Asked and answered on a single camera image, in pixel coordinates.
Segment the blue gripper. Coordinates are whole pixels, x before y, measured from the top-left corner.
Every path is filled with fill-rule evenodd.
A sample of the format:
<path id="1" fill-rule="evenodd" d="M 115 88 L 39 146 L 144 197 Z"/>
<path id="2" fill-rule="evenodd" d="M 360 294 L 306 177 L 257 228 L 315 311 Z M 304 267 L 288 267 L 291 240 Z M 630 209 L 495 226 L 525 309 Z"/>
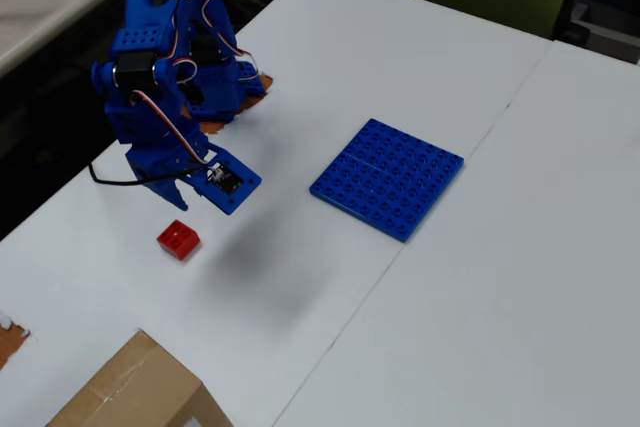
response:
<path id="1" fill-rule="evenodd" d="M 186 140 L 187 144 L 177 140 L 166 145 L 132 146 L 126 159 L 136 179 L 121 184 L 144 185 L 181 211 L 187 211 L 188 205 L 175 179 L 197 187 L 212 187 L 212 184 L 208 182 L 208 167 L 201 163 L 210 151 L 208 137 L 197 130 L 187 135 Z"/>

